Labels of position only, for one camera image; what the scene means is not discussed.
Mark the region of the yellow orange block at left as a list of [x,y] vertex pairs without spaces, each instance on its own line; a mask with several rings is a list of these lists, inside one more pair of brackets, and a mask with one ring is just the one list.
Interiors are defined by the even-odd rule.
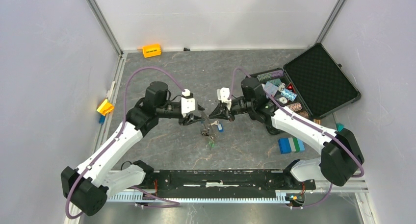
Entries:
[[107,114],[111,113],[113,110],[114,110],[114,106],[113,104],[109,102],[108,99],[104,99],[96,109],[96,111],[102,116],[106,116]]

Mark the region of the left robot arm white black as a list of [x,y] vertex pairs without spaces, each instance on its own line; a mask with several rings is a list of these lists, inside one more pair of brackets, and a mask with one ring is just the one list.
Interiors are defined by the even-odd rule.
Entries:
[[93,155],[76,168],[66,167],[61,172],[66,206],[73,204],[81,214],[93,216],[114,194],[135,185],[145,189],[153,185],[154,175],[137,164],[114,174],[109,172],[132,146],[158,125],[160,118],[178,119],[183,126],[204,120],[196,116],[196,112],[204,108],[189,90],[182,92],[179,101],[170,100],[169,96],[166,83],[152,82],[145,96],[127,111],[116,131]]

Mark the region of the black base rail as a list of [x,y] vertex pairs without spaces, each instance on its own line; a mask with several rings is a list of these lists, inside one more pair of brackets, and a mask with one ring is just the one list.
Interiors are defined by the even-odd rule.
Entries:
[[314,180],[295,181],[282,170],[158,170],[140,184],[161,198],[273,198],[276,191],[315,190]]

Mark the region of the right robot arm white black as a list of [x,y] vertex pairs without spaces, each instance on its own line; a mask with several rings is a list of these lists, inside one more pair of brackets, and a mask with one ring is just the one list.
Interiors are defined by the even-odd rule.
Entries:
[[209,118],[234,121],[236,115],[247,113],[269,128],[300,139],[320,156],[289,164],[283,176],[286,187],[295,189],[304,181],[321,178],[341,187],[350,178],[364,175],[363,154],[352,131],[336,131],[300,116],[265,92],[255,77],[243,79],[241,88],[243,95],[236,99],[230,88],[219,89],[219,104]]

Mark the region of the black poker chip case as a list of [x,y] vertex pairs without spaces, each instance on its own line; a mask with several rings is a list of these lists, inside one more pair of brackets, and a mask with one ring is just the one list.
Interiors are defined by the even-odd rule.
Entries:
[[243,96],[233,100],[237,112],[247,112],[252,120],[260,121],[271,135],[283,133],[272,126],[270,116],[277,110],[275,104],[260,90],[260,85],[271,84],[269,91],[276,99],[282,97],[278,87],[285,87],[296,97],[287,97],[287,107],[306,119],[320,120],[354,103],[361,93],[341,70],[341,66],[318,43],[282,68],[252,74],[243,80]]

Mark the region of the orange box at back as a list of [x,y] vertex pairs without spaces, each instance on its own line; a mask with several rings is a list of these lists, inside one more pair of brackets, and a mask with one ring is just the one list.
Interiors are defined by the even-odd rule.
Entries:
[[160,44],[151,44],[142,47],[142,53],[145,58],[155,57],[161,55]]

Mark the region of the small blue block at left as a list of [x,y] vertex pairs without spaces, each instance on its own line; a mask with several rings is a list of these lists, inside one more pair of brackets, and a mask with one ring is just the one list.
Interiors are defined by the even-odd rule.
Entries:
[[100,115],[99,117],[99,124],[104,124],[105,122],[105,116],[104,115]]

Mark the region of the small teal cube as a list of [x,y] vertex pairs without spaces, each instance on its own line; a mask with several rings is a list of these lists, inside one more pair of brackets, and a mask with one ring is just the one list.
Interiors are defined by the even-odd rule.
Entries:
[[341,123],[336,123],[337,131],[342,131],[344,129],[344,125]]

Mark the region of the blue green white block stack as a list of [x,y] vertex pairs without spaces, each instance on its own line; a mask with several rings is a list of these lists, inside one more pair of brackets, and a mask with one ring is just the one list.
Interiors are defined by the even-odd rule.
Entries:
[[278,146],[281,154],[299,153],[305,151],[305,145],[302,140],[296,137],[280,138]]

